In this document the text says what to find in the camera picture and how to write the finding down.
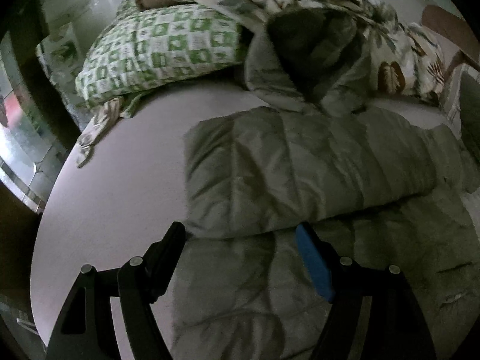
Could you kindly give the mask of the green white checkered pillow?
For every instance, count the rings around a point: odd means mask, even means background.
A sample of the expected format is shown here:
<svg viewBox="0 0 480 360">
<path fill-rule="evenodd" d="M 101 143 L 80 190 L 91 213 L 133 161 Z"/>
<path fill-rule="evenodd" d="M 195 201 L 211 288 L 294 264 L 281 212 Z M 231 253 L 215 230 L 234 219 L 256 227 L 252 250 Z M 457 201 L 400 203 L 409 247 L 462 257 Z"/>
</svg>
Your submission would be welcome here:
<svg viewBox="0 0 480 360">
<path fill-rule="evenodd" d="M 207 75 L 244 59 L 243 27 L 199 4 L 138 10 L 122 0 L 94 41 L 75 86 L 89 107 Z"/>
</svg>

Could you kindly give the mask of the leaf print pillow behind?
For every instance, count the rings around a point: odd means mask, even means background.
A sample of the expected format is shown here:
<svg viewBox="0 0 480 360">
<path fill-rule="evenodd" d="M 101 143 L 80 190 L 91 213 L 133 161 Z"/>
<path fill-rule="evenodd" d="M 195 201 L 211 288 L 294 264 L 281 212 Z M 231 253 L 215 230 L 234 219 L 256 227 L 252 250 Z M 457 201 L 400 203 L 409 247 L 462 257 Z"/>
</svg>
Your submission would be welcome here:
<svg viewBox="0 0 480 360">
<path fill-rule="evenodd" d="M 77 93 L 75 79 L 83 68 L 85 56 L 80 50 L 72 24 L 57 28 L 37 45 L 35 53 L 74 123 L 83 131 L 91 116 L 85 100 Z"/>
</svg>

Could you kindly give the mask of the olive grey puffer jacket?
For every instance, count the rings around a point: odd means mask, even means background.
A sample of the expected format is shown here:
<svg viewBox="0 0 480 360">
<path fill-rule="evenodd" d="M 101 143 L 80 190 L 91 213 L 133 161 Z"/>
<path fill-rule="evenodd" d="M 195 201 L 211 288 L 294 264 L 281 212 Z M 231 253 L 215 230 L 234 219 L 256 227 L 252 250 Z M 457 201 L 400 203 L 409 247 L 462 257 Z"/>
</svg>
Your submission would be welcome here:
<svg viewBox="0 0 480 360">
<path fill-rule="evenodd" d="M 299 254 L 299 224 L 361 267 L 407 279 L 427 349 L 399 359 L 448 359 L 479 316 L 479 156 L 440 99 L 372 96 L 343 115 L 261 101 L 185 134 L 190 239 L 172 278 L 174 359 L 312 354 L 330 304 Z"/>
</svg>

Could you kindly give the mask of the leaf print blanket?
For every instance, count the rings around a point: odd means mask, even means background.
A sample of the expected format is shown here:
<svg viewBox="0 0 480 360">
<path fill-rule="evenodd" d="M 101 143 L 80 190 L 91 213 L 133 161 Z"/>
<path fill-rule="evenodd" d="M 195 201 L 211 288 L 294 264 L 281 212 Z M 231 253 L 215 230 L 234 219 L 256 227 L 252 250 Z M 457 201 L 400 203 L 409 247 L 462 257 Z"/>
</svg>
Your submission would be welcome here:
<svg viewBox="0 0 480 360">
<path fill-rule="evenodd" d="M 436 106 L 443 51 L 383 0 L 135 0 L 142 10 L 197 3 L 248 29 L 245 81 L 281 109 L 339 116 L 372 96 Z"/>
</svg>

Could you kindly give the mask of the pale pink bed sheet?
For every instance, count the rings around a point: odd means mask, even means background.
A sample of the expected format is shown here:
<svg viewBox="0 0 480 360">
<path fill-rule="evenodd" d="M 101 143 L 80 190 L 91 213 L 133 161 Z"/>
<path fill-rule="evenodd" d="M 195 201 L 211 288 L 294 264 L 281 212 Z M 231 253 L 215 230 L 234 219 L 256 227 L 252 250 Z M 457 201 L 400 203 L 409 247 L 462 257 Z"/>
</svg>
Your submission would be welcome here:
<svg viewBox="0 0 480 360">
<path fill-rule="evenodd" d="M 185 219 L 184 135 L 205 119 L 261 106 L 258 97 L 231 84 L 175 85 L 120 120 L 85 166 L 77 166 L 75 154 L 68 156 L 32 259 L 32 313 L 44 342 L 82 266 L 120 267 Z"/>
</svg>

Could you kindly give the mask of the window with bright panes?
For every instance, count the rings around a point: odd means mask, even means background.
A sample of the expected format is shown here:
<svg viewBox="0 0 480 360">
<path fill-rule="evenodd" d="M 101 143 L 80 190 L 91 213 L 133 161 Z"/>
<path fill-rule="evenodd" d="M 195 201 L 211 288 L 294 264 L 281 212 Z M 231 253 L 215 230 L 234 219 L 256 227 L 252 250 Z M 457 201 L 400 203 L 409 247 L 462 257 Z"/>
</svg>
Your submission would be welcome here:
<svg viewBox="0 0 480 360">
<path fill-rule="evenodd" d="M 6 34 L 1 39 L 1 183 L 39 214 L 67 156 L 33 101 Z"/>
</svg>

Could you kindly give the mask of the brown wooden headboard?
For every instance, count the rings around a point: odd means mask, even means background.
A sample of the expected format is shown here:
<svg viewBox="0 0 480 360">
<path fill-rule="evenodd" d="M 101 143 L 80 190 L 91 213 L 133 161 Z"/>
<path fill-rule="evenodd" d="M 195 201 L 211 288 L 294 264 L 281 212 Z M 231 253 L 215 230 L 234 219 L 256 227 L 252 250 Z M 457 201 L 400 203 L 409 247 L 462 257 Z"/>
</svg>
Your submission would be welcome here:
<svg viewBox="0 0 480 360">
<path fill-rule="evenodd" d="M 441 7 L 427 5 L 421 24 L 439 39 L 445 59 L 445 80 L 463 63 L 479 70 L 479 40 L 463 19 Z"/>
</svg>

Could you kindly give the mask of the striped patterned cushion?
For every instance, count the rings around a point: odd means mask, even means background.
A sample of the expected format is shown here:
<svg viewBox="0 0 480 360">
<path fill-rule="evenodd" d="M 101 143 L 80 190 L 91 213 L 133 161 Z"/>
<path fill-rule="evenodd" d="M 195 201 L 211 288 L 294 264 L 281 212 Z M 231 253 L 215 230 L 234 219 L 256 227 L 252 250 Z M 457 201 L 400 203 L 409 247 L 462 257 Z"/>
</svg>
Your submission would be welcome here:
<svg viewBox="0 0 480 360">
<path fill-rule="evenodd" d="M 457 65 L 448 78 L 440 98 L 440 110 L 448 120 L 448 124 L 457 138 L 461 137 L 461 94 L 467 89 L 467 81 L 471 79 L 479 86 L 479 69 L 461 63 Z"/>
</svg>

